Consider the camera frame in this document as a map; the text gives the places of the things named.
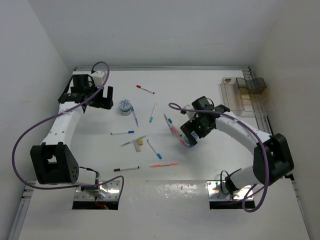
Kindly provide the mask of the blue clear pen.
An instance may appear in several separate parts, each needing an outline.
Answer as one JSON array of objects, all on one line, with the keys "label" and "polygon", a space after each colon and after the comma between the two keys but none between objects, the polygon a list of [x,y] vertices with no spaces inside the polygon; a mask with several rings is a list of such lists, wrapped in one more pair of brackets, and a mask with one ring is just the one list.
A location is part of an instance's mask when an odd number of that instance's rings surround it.
[{"label": "blue clear pen", "polygon": [[138,122],[138,118],[137,118],[134,106],[131,107],[131,111],[132,111],[132,114],[133,114],[133,117],[134,117],[134,120],[135,120],[135,124],[136,124],[136,126],[138,128],[139,127],[139,122]]}]

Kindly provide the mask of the pink highlighter pen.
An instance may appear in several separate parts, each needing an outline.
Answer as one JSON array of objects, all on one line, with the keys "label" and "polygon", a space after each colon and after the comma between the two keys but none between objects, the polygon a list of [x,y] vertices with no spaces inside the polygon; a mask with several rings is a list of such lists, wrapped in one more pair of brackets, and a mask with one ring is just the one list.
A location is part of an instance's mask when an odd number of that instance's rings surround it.
[{"label": "pink highlighter pen", "polygon": [[177,139],[179,140],[179,142],[183,145],[183,146],[186,146],[186,143],[184,142],[184,140],[181,138],[177,128],[171,123],[170,124],[171,126],[171,129],[173,130],[175,136],[177,137]]}]

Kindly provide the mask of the orange highlighter pen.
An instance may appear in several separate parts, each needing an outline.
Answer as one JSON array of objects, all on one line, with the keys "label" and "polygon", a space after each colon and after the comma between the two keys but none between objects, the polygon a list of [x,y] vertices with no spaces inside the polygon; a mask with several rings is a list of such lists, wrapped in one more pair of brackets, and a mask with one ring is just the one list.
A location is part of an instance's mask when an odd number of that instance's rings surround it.
[{"label": "orange highlighter pen", "polygon": [[154,165],[150,165],[149,168],[161,168],[161,167],[169,167],[169,166],[178,166],[179,164],[180,164],[179,162],[154,164]]}]

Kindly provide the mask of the green clear pen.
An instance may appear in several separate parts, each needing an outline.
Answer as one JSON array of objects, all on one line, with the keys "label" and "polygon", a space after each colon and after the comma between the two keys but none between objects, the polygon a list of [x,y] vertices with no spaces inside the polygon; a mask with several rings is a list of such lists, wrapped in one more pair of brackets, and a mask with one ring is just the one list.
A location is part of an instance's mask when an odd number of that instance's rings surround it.
[{"label": "green clear pen", "polygon": [[128,142],[120,145],[119,147],[124,147],[124,146],[126,146],[126,145],[132,144],[132,143],[136,142],[138,139],[143,139],[143,138],[145,138],[145,137],[147,137],[147,135],[143,135],[143,136],[140,136],[140,137],[135,138],[135,139],[133,139],[133,140],[130,140],[130,141],[128,141]]}]

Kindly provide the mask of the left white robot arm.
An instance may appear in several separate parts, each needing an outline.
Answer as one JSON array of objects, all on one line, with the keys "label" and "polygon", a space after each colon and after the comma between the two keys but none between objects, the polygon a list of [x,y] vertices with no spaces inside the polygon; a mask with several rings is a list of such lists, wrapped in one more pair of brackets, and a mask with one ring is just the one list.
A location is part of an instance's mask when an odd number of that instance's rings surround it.
[{"label": "left white robot arm", "polygon": [[39,145],[30,150],[37,181],[42,185],[74,184],[95,198],[104,194],[98,185],[100,174],[91,168],[80,167],[70,150],[77,123],[87,107],[109,110],[113,106],[113,87],[103,96],[107,72],[73,72],[71,81],[60,98],[59,116]]}]

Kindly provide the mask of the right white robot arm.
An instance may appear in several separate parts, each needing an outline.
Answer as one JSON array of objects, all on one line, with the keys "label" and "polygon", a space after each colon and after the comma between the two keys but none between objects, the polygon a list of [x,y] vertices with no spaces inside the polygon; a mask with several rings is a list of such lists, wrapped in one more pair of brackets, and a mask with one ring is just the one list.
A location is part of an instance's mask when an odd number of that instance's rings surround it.
[{"label": "right white robot arm", "polygon": [[180,129],[191,146],[212,130],[219,130],[253,155],[251,166],[236,170],[225,178],[224,187],[229,194],[247,185],[270,186],[294,169],[288,142],[282,134],[271,135],[249,126],[222,104],[214,105],[202,96],[186,105],[181,114],[188,116],[188,121]]}]

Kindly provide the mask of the blue white tape roll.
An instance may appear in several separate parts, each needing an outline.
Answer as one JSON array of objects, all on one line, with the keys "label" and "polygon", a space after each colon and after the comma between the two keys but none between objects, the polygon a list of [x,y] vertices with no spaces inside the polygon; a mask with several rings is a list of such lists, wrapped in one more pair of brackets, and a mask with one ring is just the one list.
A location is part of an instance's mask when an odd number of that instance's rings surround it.
[{"label": "blue white tape roll", "polygon": [[128,116],[132,113],[132,103],[129,99],[122,99],[118,103],[119,110],[122,115]]}]

